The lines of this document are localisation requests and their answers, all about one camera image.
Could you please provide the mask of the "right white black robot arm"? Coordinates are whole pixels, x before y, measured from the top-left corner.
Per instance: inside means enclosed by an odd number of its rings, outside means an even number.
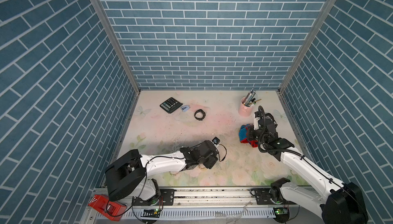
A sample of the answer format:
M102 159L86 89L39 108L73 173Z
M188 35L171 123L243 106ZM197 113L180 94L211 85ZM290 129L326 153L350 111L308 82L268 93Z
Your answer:
M254 123L247 137L257 140L261 153L268 153L295 171L314 192L281 178L271 184L271 201L275 204L293 202L320 217L326 224L366 224L368 213L361 189L354 183L328 174L301 153L293 143L280 138L277 123L262 107L254 114Z

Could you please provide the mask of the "light blue stapler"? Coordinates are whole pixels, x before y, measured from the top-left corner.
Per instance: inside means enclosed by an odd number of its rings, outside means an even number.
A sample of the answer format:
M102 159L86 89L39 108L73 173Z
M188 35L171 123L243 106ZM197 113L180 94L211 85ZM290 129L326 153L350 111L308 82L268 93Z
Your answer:
M188 111L190 109L190 106L189 105L183 105L182 107L181 107L181 110L183 111L183 112L186 112L186 111Z

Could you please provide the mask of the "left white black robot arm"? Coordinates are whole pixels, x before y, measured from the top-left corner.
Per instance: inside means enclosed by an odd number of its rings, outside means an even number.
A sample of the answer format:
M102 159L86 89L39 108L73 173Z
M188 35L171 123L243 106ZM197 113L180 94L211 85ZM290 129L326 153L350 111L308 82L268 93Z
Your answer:
M169 154L145 155L137 149L130 150L105 169L109 201L128 196L147 202L156 200L161 192L153 176L192 170L199 165L211 169L219 161L218 145L220 140L215 137Z

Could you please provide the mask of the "red box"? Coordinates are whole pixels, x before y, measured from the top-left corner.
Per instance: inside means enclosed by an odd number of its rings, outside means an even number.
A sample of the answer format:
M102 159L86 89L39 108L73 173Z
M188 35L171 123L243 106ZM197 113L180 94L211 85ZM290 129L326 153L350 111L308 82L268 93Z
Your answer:
M112 202L108 196L95 194L89 201L88 206L96 210L111 221L120 221L122 215L126 211L126 205Z

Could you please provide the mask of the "pens in cup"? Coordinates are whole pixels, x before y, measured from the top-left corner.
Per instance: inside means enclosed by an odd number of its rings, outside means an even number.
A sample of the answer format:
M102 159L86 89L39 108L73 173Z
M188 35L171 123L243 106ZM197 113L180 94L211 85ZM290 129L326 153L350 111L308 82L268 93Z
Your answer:
M252 89L248 94L242 99L242 104L246 107L253 107L261 99L259 98L256 90Z

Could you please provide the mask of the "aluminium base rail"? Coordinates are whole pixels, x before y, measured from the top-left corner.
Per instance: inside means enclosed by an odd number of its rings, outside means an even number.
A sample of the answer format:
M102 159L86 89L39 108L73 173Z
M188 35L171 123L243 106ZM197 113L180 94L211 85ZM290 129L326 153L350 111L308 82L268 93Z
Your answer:
M283 200L275 203L269 187L163 187L162 197L155 204L147 204L134 197L119 201L125 208L110 220L103 213L87 207L85 224L127 221L137 224L158 224L175 221L218 221L234 224L242 219L262 219L275 224L291 224L300 220L305 210L318 221L326 201L311 187L287 183Z

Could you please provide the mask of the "pink pen holder cup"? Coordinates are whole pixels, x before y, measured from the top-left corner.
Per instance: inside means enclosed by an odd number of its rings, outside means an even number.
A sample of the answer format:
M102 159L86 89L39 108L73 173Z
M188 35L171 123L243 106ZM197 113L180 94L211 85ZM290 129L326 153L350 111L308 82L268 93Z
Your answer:
M252 114L252 111L254 109L254 105L252 104L251 106L246 106L243 104L245 101L246 97L242 97L239 108L238 108L238 114L242 117L249 117Z

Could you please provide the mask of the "black desktop calculator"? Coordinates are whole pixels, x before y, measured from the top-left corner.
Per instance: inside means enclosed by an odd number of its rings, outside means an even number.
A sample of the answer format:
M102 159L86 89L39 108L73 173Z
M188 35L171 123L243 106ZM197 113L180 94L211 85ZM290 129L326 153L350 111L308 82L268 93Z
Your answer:
M160 107L167 112L168 114L173 113L176 111L178 108L180 108L183 105L183 103L179 102L175 98L171 97L164 101L163 103L160 104Z

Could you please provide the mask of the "red blue towel cloth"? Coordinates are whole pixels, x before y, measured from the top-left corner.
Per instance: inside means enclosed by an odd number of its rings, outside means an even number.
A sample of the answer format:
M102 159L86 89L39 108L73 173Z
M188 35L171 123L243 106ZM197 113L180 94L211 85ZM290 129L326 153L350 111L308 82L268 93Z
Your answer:
M258 147L258 140L253 137L254 126L252 124L242 125L238 132L239 141L242 144L249 144L253 148Z

